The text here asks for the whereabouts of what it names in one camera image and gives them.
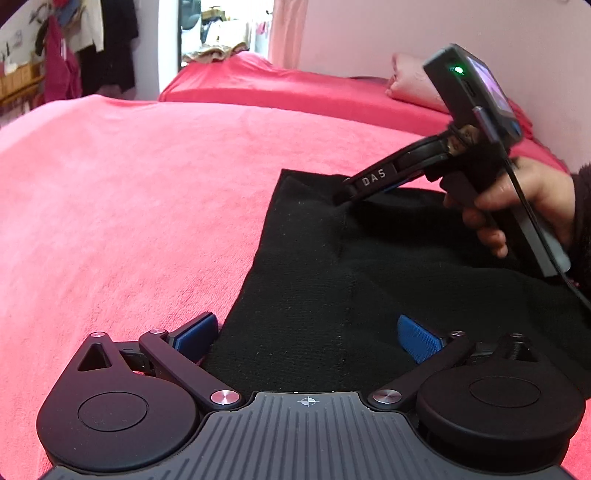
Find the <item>right hand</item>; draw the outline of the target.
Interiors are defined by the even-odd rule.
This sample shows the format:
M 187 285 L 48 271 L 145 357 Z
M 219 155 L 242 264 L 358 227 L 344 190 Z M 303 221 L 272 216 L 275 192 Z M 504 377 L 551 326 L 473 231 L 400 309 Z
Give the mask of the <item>right hand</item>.
M 574 236 L 576 195 L 571 175 L 527 157 L 514 160 L 514 173 L 521 190 L 538 215 L 543 217 L 555 238 L 568 248 Z M 444 205 L 462 211 L 464 223 L 477 231 L 481 243 L 504 258 L 509 248 L 505 232 L 487 218 L 489 212 L 502 211 L 520 204 L 520 198 L 508 174 L 470 203 L 452 194 L 452 177 L 444 177 L 440 186 L 446 192 Z

